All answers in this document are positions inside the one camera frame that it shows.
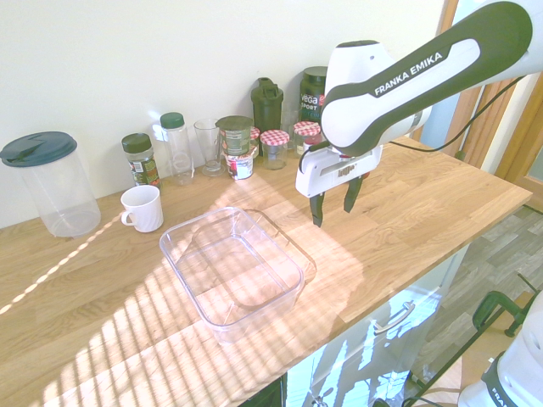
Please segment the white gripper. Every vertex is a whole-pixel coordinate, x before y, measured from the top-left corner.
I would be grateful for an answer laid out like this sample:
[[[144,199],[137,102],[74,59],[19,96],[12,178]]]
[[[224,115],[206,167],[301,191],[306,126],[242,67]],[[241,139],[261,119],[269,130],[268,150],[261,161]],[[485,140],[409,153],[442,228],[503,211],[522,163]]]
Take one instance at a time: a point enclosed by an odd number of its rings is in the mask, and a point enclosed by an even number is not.
[[[349,213],[353,209],[363,176],[376,169],[382,152],[382,146],[359,157],[343,157],[332,147],[304,152],[299,161],[295,187],[303,196],[310,198],[311,216],[315,226],[322,226],[325,192],[346,182],[348,189],[344,197],[344,211]]]

